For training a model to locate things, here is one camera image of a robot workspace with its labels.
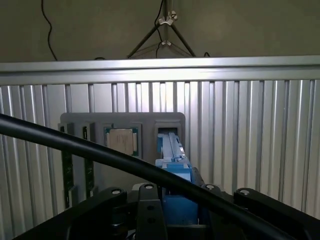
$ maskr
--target black bracket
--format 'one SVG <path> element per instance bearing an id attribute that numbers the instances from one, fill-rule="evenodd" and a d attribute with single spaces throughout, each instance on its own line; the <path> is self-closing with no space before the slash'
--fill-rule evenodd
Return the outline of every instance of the black bracket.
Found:
<path id="1" fill-rule="evenodd" d="M 224 198 L 224 194 L 221 189 L 213 184 L 202 185 L 203 189 L 211 192 L 212 194 Z M 211 227 L 211 234 L 213 239 L 224 240 L 224 239 L 237 239 L 245 240 L 246 236 L 243 230 L 230 222 L 223 216 L 220 216 L 206 208 L 201 209 L 203 223 Z"/>
<path id="2" fill-rule="evenodd" d="M 19 235 L 14 240 L 100 239 L 101 236 L 108 239 L 112 232 L 112 208 L 125 204 L 126 201 L 127 192 L 124 189 L 109 187 Z"/>
<path id="3" fill-rule="evenodd" d="M 299 240 L 320 239 L 320 220 L 251 188 L 240 188 L 234 203 Z"/>
<path id="4" fill-rule="evenodd" d="M 143 184 L 139 188 L 139 201 L 136 220 L 136 240 L 166 240 L 167 227 L 157 185 Z"/>

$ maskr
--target slot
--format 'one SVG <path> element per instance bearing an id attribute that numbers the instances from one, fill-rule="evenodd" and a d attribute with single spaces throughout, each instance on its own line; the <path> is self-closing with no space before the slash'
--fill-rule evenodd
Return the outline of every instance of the slot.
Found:
<path id="1" fill-rule="evenodd" d="M 175 135 L 178 135 L 178 128 L 177 127 L 159 127 L 158 128 L 158 134 L 168 134 L 168 133 L 174 133 Z"/>
<path id="2" fill-rule="evenodd" d="M 60 132 L 65 133 L 65 126 L 60 126 Z M 74 186 L 74 172 L 72 163 L 72 154 L 67 151 L 61 151 L 62 159 L 62 178 L 63 178 L 63 192 L 64 205 L 68 209 L 70 207 L 69 190 Z"/>
<path id="3" fill-rule="evenodd" d="M 82 138 L 88 140 L 88 128 L 82 128 Z M 91 191 L 95 187 L 94 162 L 89 159 L 84 159 L 84 177 L 85 177 L 85 195 L 86 198 L 91 197 Z"/>

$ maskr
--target corrugated metal wall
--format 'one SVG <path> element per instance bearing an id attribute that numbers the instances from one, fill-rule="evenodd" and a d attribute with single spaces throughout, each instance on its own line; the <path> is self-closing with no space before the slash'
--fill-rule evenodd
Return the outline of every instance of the corrugated metal wall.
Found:
<path id="1" fill-rule="evenodd" d="M 181 112 L 207 183 L 248 187 L 320 219 L 320 80 L 0 87 L 0 111 L 57 129 L 65 112 Z M 61 154 L 0 136 L 0 238 L 63 211 Z"/>

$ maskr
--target silver metal panel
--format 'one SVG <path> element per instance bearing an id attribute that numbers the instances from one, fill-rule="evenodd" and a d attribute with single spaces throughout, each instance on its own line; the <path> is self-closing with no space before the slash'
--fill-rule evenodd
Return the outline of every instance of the silver metal panel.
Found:
<path id="1" fill-rule="evenodd" d="M 224 83 L 214 83 L 214 158 L 213 158 L 213 183 L 223 184 L 223 125 L 224 125 Z"/>
<path id="2" fill-rule="evenodd" d="M 271 124 L 272 124 L 272 102 L 273 102 L 273 81 L 264 82 L 263 94 L 263 121 L 262 121 L 262 153 L 261 153 L 261 183 L 260 191 L 268 194 L 269 172 L 271 171 Z"/>
<path id="3" fill-rule="evenodd" d="M 191 164 L 199 169 L 199 89 L 198 82 L 190 82 L 190 154 Z"/>
<path id="4" fill-rule="evenodd" d="M 306 213 L 320 219 L 320 80 L 315 81 Z"/>
<path id="5" fill-rule="evenodd" d="M 101 69 L 203 68 L 260 66 L 317 66 L 320 56 L 263 56 L 220 58 L 135 59 L 1 63 L 0 72 L 75 71 Z"/>
<path id="6" fill-rule="evenodd" d="M 259 116 L 259 82 L 251 81 L 249 85 L 248 111 L 248 153 L 246 168 L 246 188 L 256 188 L 257 152 L 258 152 L 258 116 Z"/>
<path id="7" fill-rule="evenodd" d="M 70 85 L 70 109 L 73 113 L 88 113 L 89 108 L 89 87 L 87 84 L 72 84 Z M 73 162 L 73 180 L 76 186 L 76 199 L 81 202 L 86 199 L 86 181 L 85 181 L 85 161 L 82 157 L 72 156 Z"/>
<path id="8" fill-rule="evenodd" d="M 4 98 L 0 87 L 0 113 L 4 113 Z M 11 195 L 8 176 L 8 147 L 7 137 L 0 135 L 0 239 L 14 237 L 12 225 Z"/>
<path id="9" fill-rule="evenodd" d="M 141 112 L 141 85 L 128 83 L 128 110 L 130 113 Z"/>
<path id="10" fill-rule="evenodd" d="M 111 84 L 94 84 L 93 94 L 94 112 L 111 113 L 113 107 Z"/>
<path id="11" fill-rule="evenodd" d="M 116 96 L 117 96 L 117 112 L 125 113 L 127 110 L 126 105 L 126 84 L 118 83 L 116 85 Z"/>
<path id="12" fill-rule="evenodd" d="M 268 195 L 279 196 L 280 165 L 282 150 L 282 126 L 285 111 L 285 82 L 275 81 L 272 94 L 271 159 L 269 169 Z"/>
<path id="13" fill-rule="evenodd" d="M 292 187 L 296 146 L 296 126 L 298 109 L 298 81 L 289 82 L 288 119 L 286 133 L 283 202 L 292 205 Z"/>
<path id="14" fill-rule="evenodd" d="M 6 63 L 0 111 L 53 129 L 65 112 L 181 112 L 207 183 L 320 218 L 319 78 L 319 56 Z M 0 181 L 1 239 L 65 209 L 60 151 L 1 136 Z"/>
<path id="15" fill-rule="evenodd" d="M 235 83 L 228 81 L 224 83 L 224 122 L 223 126 L 223 152 L 222 152 L 222 186 L 225 191 L 232 194 L 233 191 L 233 149 L 234 149 L 234 95 L 235 95 Z"/>
<path id="16" fill-rule="evenodd" d="M 201 123 L 200 123 L 200 146 L 199 146 L 199 171 L 205 183 L 211 182 L 211 149 L 212 142 L 210 141 L 210 82 L 204 81 L 201 83 Z"/>
<path id="17" fill-rule="evenodd" d="M 298 108 L 296 110 L 297 126 L 295 136 L 295 153 L 293 165 L 292 207 L 302 210 L 304 173 L 306 164 L 307 131 L 309 115 L 310 82 L 299 81 Z"/>
<path id="18" fill-rule="evenodd" d="M 160 82 L 152 83 L 152 110 L 154 113 L 162 111 L 161 103 L 164 102 L 164 97 L 160 94 Z"/>
<path id="19" fill-rule="evenodd" d="M 31 85 L 24 86 L 23 93 L 25 119 L 29 122 L 37 123 L 35 87 Z M 45 171 L 43 171 L 42 167 L 42 164 L 45 164 L 46 161 L 43 162 L 40 158 L 40 148 L 38 144 L 26 142 L 26 146 L 27 158 L 29 159 L 29 172 L 31 182 L 30 193 L 34 212 L 34 224 L 38 225 L 48 219 L 46 216 L 47 211 L 45 201 L 45 181 L 43 180 L 43 173 L 45 174 Z"/>
<path id="20" fill-rule="evenodd" d="M 238 112 L 238 156 L 237 156 L 237 189 L 246 187 L 247 171 L 247 125 L 248 125 L 248 82 L 239 83 Z"/>
<path id="21" fill-rule="evenodd" d="M 150 112 L 150 90 L 151 90 L 151 84 L 148 82 L 143 82 L 140 84 L 141 86 L 141 94 L 138 95 L 138 100 L 141 99 L 141 101 L 138 102 L 138 106 L 141 105 L 141 112 L 147 113 Z"/>
<path id="22" fill-rule="evenodd" d="M 60 116 L 67 112 L 67 91 L 65 85 L 48 85 L 46 87 L 47 94 L 47 109 L 49 116 L 48 127 L 58 130 L 60 123 Z M 56 211 L 61 213 L 65 210 L 65 203 L 63 197 L 63 174 L 62 174 L 62 158 L 61 151 L 49 149 L 49 158 L 52 162 L 52 170 L 54 176 L 54 198 L 56 202 Z"/>

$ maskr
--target metal bracket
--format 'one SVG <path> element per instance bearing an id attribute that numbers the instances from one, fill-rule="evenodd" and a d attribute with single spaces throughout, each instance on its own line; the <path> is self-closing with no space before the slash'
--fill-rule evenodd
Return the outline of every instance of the metal bracket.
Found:
<path id="1" fill-rule="evenodd" d="M 172 43 L 169 42 L 168 40 L 164 40 L 161 44 L 171 46 Z"/>
<path id="2" fill-rule="evenodd" d="M 172 17 L 170 17 L 170 16 L 167 16 L 167 17 L 162 17 L 162 18 L 160 18 L 159 20 L 158 20 L 158 22 L 159 22 L 159 24 L 160 25 L 163 25 L 163 24 L 167 24 L 167 25 L 169 25 L 169 26 L 171 26 L 173 23 L 174 23 L 174 19 L 172 18 Z"/>

